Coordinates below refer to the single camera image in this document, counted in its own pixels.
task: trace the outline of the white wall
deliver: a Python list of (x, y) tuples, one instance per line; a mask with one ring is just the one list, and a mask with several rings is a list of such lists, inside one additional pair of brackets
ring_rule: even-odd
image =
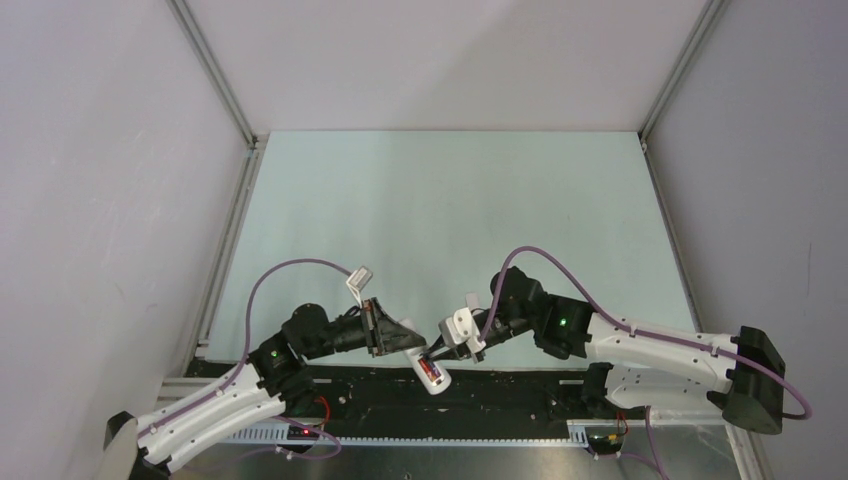
[(5, 2), (0, 62), (0, 478), (89, 478), (173, 366), (246, 149), (165, 2)]
[(635, 131), (705, 0), (199, 0), (259, 130)]
[(765, 438), (777, 478), (844, 477), (846, 25), (842, 0), (732, 2), (649, 139), (705, 327), (765, 329), (813, 403)]

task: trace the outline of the cable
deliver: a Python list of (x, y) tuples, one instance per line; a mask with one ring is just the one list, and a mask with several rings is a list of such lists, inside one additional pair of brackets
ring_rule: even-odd
[(623, 437), (630, 433), (630, 425), (627, 424), (627, 417), (624, 416), (624, 412), (618, 411), (615, 413), (615, 429), (616, 433), (618, 433), (619, 421), (624, 423), (624, 433), (619, 433), (618, 436)]
[(189, 403), (188, 405), (162, 417), (161, 420), (157, 420), (151, 423), (147, 428), (139, 432), (138, 438), (144, 437), (145, 435), (149, 434), (153, 428), (159, 428), (162, 425), (167, 424), (171, 420), (179, 417), (180, 415), (189, 412), (200, 405), (203, 405), (212, 398), (217, 397), (218, 390), (225, 390), (227, 387), (230, 386), (231, 383), (235, 381), (236, 377), (238, 377), (239, 373), (241, 373), (241, 370), (244, 368), (244, 365), (247, 363), (247, 355), (250, 353), (250, 312), (253, 309), (253, 300), (256, 297), (256, 292), (259, 290), (259, 286), (262, 285), (262, 282), (264, 282), (266, 278), (268, 278), (272, 273), (276, 272), (277, 270), (283, 267), (288, 267), (289, 265), (296, 265), (299, 263), (317, 263), (319, 265), (326, 265), (328, 267), (338, 270), (339, 272), (345, 274), (348, 277), (351, 275), (351, 272), (345, 269), (344, 267), (341, 267), (333, 262), (328, 262), (327, 260), (321, 260), (320, 258), (298, 258), (295, 260), (288, 260), (283, 263), (278, 263), (277, 265), (274, 265), (273, 267), (269, 268), (268, 271), (266, 271), (264, 274), (262, 274), (261, 277), (259, 277), (259, 280), (257, 280), (256, 284), (253, 285), (253, 290), (250, 291), (250, 298), (248, 298), (247, 300), (247, 312), (244, 316), (244, 351), (242, 352), (241, 360), (239, 360), (239, 362), (236, 364), (236, 368), (233, 374), (230, 375), (230, 377), (227, 378), (226, 381), (216, 390), (213, 390), (207, 393), (206, 395), (198, 398), (197, 400)]
[(317, 433), (319, 437), (324, 437), (327, 440), (333, 442), (333, 445), (336, 446), (336, 449), (333, 450), (330, 453), (324, 453), (324, 454), (321, 454), (321, 455), (305, 455), (305, 454), (302, 454), (302, 453), (292, 452), (291, 450), (287, 450), (287, 449), (277, 445), (277, 446), (273, 446), (273, 447), (261, 447), (261, 448), (249, 450), (247, 452), (242, 453), (241, 455), (239, 455), (237, 457), (231, 458), (231, 459), (229, 459), (225, 462), (221, 462), (221, 463), (219, 463), (217, 465), (213, 465), (211, 467), (197, 468), (197, 467), (186, 466), (186, 467), (183, 467), (183, 468), (186, 469), (186, 470), (189, 470), (191, 472), (211, 473), (211, 472), (216, 472), (218, 470), (222, 470), (222, 469), (227, 468), (231, 465), (234, 465), (234, 464), (236, 464), (236, 463), (238, 463), (238, 462), (240, 462), (240, 461), (242, 461), (246, 458), (250, 458), (250, 457), (253, 457), (255, 455), (262, 454), (262, 453), (285, 453), (286, 455), (290, 455), (290, 456), (295, 457), (295, 458), (302, 458), (304, 460), (325, 460), (327, 458), (334, 457), (334, 456), (338, 455), (339, 452), (342, 451), (342, 444), (341, 444), (341, 442), (339, 442), (339, 439), (337, 439), (333, 435), (325, 432), (324, 430), (321, 430), (320, 428), (310, 427), (308, 425), (304, 425), (302, 423), (296, 422), (296, 421), (294, 421), (290, 418), (286, 418), (286, 417), (279, 417), (278, 416), (278, 417), (273, 417), (273, 418), (275, 418), (277, 420), (282, 420), (283, 422), (286, 422), (289, 425), (294, 425), (295, 427), (298, 427), (298, 428), (301, 428), (301, 429), (304, 429), (304, 430), (313, 431), (313, 432)]
[(354, 313), (359, 313), (359, 310), (360, 310), (359, 305), (354, 305), (354, 306), (350, 307), (349, 309), (347, 309), (347, 311), (342, 316), (349, 317), (349, 316), (353, 315)]
[(659, 453), (657, 453), (657, 445), (654, 441), (654, 427), (651, 426), (651, 407), (645, 407), (645, 432), (648, 434), (648, 445), (651, 446), (651, 455), (654, 456), (654, 462), (657, 466), (657, 471), (660, 472), (660, 476), (663, 480), (668, 480), (668, 473), (665, 471), (665, 467), (660, 461)]
[(646, 457), (643, 457), (642, 455), (639, 455), (638, 453), (610, 453), (608, 455), (599, 455), (599, 454), (595, 453), (595, 450), (592, 449), (591, 445), (586, 447), (586, 451), (589, 452), (589, 454), (592, 455), (593, 457), (597, 457), (597, 458), (610, 458), (610, 459), (612, 459), (612, 458), (616, 458), (616, 459), (629, 458), (629, 459), (632, 459), (632, 460), (636, 460), (637, 462), (640, 462), (640, 463), (647, 465), (652, 470), (654, 470), (655, 472), (662, 475), (662, 473), (660, 473), (659, 469), (657, 468), (657, 465), (654, 462), (652, 462), (651, 460), (649, 460)]
[(326, 398), (324, 398), (324, 396), (323, 396), (323, 395), (321, 395), (321, 396), (319, 396), (318, 398), (316, 398), (316, 399), (315, 399), (315, 402), (316, 402), (316, 403), (323, 403), (323, 404), (324, 404), (324, 410), (325, 410), (325, 412), (326, 412), (326, 413), (324, 414), (324, 421), (323, 421), (323, 422), (321, 422), (321, 428), (324, 428), (324, 427), (326, 427), (326, 426), (327, 426), (327, 422), (329, 422), (329, 421), (330, 421), (330, 403), (329, 403), (329, 402), (327, 402), (327, 399), (326, 399)]
[[(483, 330), (480, 332), (479, 338), (480, 338), (481, 341), (486, 338), (486, 336), (489, 334), (489, 331), (492, 329), (492, 323), (495, 320), (495, 311), (497, 309), (498, 301), (500, 300), (501, 290), (503, 289), (503, 282), (504, 282), (504, 277), (506, 276), (506, 271), (509, 268), (509, 265), (512, 262), (512, 259), (515, 258), (515, 256), (518, 255), (521, 252), (533, 252), (533, 253), (536, 253), (536, 254), (539, 254), (539, 255), (545, 257), (549, 262), (553, 263), (554, 266), (556, 266), (559, 269), (559, 271), (561, 271), (566, 277), (568, 277), (568, 280), (570, 280), (571, 283), (574, 285), (574, 287), (577, 288), (577, 290), (580, 292), (580, 294), (583, 295), (583, 297), (586, 299), (586, 301), (589, 303), (589, 305), (591, 305), (592, 308), (594, 308), (595, 311), (598, 312), (598, 314), (601, 316), (601, 318), (606, 320), (607, 323), (609, 323), (609, 324), (611, 324), (615, 327), (618, 327), (620, 330), (623, 330), (626, 333), (632, 333), (630, 325), (627, 325), (624, 322), (620, 322), (620, 321), (616, 320), (615, 318), (613, 318), (612, 315), (607, 313), (607, 311), (604, 310), (598, 304), (598, 302), (595, 301), (595, 299), (592, 297), (592, 295), (589, 294), (589, 292), (583, 287), (583, 285), (579, 281), (577, 281), (577, 278), (574, 275), (572, 275), (571, 272), (568, 271), (568, 269), (565, 268), (565, 266), (562, 263), (560, 263), (556, 258), (554, 258), (550, 253), (548, 253), (548, 252), (546, 252), (546, 251), (544, 251), (544, 250), (542, 250), (541, 248), (538, 248), (538, 247), (524, 246), (524, 247), (518, 247), (515, 250), (513, 250), (512, 252), (510, 252), (510, 254), (506, 257), (506, 260), (504, 260), (503, 266), (501, 267), (501, 271), (498, 274), (498, 280), (495, 283), (494, 297), (492, 298), (492, 307), (489, 309), (489, 316), (486, 318), (486, 324), (483, 326)], [(638, 331), (635, 333), (635, 335), (636, 336), (643, 336), (643, 337), (647, 337), (647, 338), (653, 338), (654, 340), (660, 340), (660, 341), (666, 342), (666, 343), (673, 343), (673, 344), (676, 344), (676, 345), (682, 345), (684, 347), (694, 348), (696, 350), (700, 350), (700, 351), (704, 351), (704, 352), (712, 352), (713, 351), (713, 347), (711, 347), (710, 345), (707, 345), (705, 343), (695, 342), (695, 341), (692, 341), (692, 340), (686, 340), (686, 339), (683, 339), (683, 338), (672, 337), (670, 335), (651, 332), (651, 331), (643, 330), (641, 328), (638, 329)], [(781, 378), (780, 375), (772, 372), (771, 370), (760, 365), (759, 363), (757, 363), (753, 360), (747, 359), (747, 358), (745, 358), (741, 355), (737, 355), (736, 353), (729, 352), (729, 351), (723, 350), (721, 348), (716, 348), (715, 353), (717, 355), (729, 358), (731, 360), (735, 360), (738, 363), (741, 363), (741, 364), (744, 364), (748, 367), (751, 367), (754, 370), (757, 370), (758, 372), (768, 376), (769, 378), (771, 378), (772, 380), (777, 382), (778, 385), (783, 387), (787, 392), (789, 392), (790, 395), (795, 397), (795, 400), (797, 400), (798, 403), (801, 404), (801, 408), (804, 409), (804, 412), (803, 413), (785, 413), (784, 412), (783, 418), (787, 418), (787, 419), (791, 419), (791, 420), (806, 420), (806, 419), (813, 416), (813, 408), (810, 405), (810, 402), (808, 402), (807, 399), (804, 398), (804, 396), (801, 394), (801, 392), (798, 389), (796, 389), (794, 386), (792, 386), (785, 379)]]

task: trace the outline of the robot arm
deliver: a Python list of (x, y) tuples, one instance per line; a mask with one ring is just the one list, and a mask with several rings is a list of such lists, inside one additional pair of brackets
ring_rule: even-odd
[[(441, 322), (442, 338), (429, 349), (431, 359), (481, 361), (485, 350), (532, 331), (536, 346), (545, 353), (563, 360), (574, 355), (594, 362), (584, 383), (587, 404), (607, 402), (623, 409), (646, 405), (717, 409), (726, 421), (746, 430), (777, 434), (782, 429), (783, 388), (763, 373), (717, 354), (719, 349), (738, 354), (783, 377), (785, 364), (760, 330), (742, 327), (737, 336), (701, 334), (623, 319), (630, 327), (626, 332), (607, 322), (587, 302), (545, 292), (537, 280), (517, 267), (507, 270), (494, 323), (485, 339), (457, 328), (470, 310), (460, 309)], [(475, 327), (483, 330), (490, 311), (474, 311)], [(455, 335), (458, 330), (467, 333)], [(639, 335), (640, 330), (706, 344), (711, 351)]]
[[(357, 303), (334, 322), (320, 306), (302, 305), (280, 332), (248, 355), (246, 362), (191, 396), (139, 417), (138, 452), (130, 478), (168, 478), (233, 433), (292, 411), (297, 405), (311, 405), (315, 385), (303, 357), (318, 358), (362, 347), (373, 356), (425, 350), (426, 341), (412, 324), (393, 320), (376, 298), (357, 298)], [(435, 381), (439, 386), (444, 379)], [(122, 412), (109, 421), (109, 430), (117, 432), (131, 419)]]

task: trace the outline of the small white object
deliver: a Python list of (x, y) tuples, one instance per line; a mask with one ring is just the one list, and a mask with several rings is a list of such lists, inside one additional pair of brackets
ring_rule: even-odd
[(477, 353), (486, 348), (486, 342), (480, 340), (480, 330), (474, 315), (468, 307), (460, 308), (439, 323), (439, 331), (449, 348), (467, 344), (471, 353)]
[[(398, 323), (413, 332), (416, 331), (415, 324), (408, 318), (405, 318)], [(404, 350), (403, 353), (409, 360), (412, 370), (414, 370), (415, 374), (418, 375), (418, 379), (421, 380), (422, 384), (424, 384), (424, 388), (427, 389), (427, 392), (430, 393), (430, 395), (438, 395), (447, 390), (450, 386), (451, 376), (440, 362), (433, 362), (429, 358), (426, 358), (424, 356), (426, 351), (427, 347), (416, 347)]]
[(368, 270), (365, 266), (361, 266), (354, 270), (350, 277), (347, 278), (345, 285), (347, 285), (348, 290), (350, 290), (353, 298), (356, 299), (356, 303), (362, 307), (362, 290), (365, 289), (365, 286), (368, 285), (368, 282), (371, 281), (371, 277), (374, 276), (374, 273), (371, 270)]
[(471, 310), (471, 313), (474, 313), (474, 310), (482, 310), (480, 308), (480, 297), (477, 296), (477, 292), (465, 294), (465, 306)]

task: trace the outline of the white cylindrical object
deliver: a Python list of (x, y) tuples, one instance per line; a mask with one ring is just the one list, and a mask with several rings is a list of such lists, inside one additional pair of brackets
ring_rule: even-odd
[[(404, 318), (398, 323), (414, 332), (417, 332), (415, 324), (408, 318)], [(427, 347), (417, 347), (404, 350), (403, 353), (406, 355), (406, 358), (409, 359), (409, 364), (412, 366), (412, 369), (415, 370), (415, 374), (418, 375), (421, 383), (424, 384), (424, 388), (427, 389), (430, 395), (438, 395), (447, 390), (450, 386), (450, 373), (445, 370), (445, 367), (443, 367), (441, 363), (432, 362), (430, 359), (426, 358), (424, 356), (424, 352), (426, 351)]]

